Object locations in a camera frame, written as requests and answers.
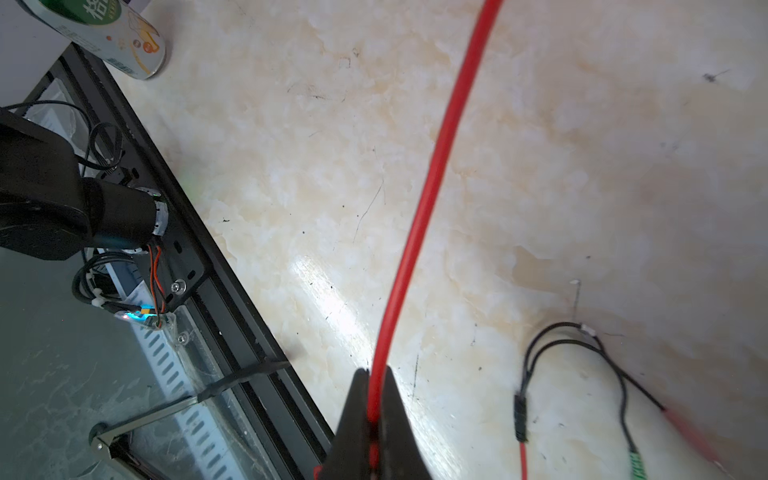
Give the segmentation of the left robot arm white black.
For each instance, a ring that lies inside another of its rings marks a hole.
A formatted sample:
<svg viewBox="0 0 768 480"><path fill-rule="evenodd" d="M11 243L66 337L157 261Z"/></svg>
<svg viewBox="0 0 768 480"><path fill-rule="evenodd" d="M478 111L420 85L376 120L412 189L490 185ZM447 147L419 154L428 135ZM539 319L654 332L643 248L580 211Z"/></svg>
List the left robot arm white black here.
<svg viewBox="0 0 768 480"><path fill-rule="evenodd" d="M1 246L42 260L86 247L136 249L162 236L168 206L140 190L83 177L62 136L1 114Z"/></svg>

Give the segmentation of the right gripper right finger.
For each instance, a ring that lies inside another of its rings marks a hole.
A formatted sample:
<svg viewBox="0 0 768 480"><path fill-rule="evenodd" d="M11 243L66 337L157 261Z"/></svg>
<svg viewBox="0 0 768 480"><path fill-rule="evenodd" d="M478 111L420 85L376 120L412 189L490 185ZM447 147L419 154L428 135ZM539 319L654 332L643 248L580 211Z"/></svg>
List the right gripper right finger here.
<svg viewBox="0 0 768 480"><path fill-rule="evenodd" d="M386 369L378 422L380 479L431 480L392 369Z"/></svg>

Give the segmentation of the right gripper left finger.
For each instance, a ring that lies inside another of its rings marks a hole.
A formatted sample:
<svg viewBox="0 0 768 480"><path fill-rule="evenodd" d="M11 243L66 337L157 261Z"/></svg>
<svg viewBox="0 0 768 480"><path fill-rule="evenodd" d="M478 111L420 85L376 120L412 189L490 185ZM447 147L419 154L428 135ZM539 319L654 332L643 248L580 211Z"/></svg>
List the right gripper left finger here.
<svg viewBox="0 0 768 480"><path fill-rule="evenodd" d="M368 480L371 424L367 418L369 371L357 369L326 460L315 469L319 480Z"/></svg>

